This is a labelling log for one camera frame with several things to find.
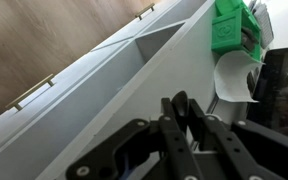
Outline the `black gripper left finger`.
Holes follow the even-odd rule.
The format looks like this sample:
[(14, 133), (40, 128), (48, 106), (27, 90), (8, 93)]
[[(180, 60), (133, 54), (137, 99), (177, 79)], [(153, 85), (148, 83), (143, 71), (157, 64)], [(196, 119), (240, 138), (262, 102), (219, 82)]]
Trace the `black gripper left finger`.
[(161, 100), (162, 116), (159, 126), (165, 140), (168, 164), (174, 180), (204, 180), (187, 140), (175, 119), (175, 112), (169, 98)]

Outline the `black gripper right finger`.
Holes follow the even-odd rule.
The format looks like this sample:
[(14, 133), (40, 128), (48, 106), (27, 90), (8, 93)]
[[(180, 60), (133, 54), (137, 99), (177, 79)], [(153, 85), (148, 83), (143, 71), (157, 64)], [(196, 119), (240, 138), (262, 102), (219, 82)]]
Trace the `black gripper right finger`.
[(189, 128), (199, 143), (196, 162), (205, 180), (284, 180), (256, 162), (236, 133), (189, 100)]

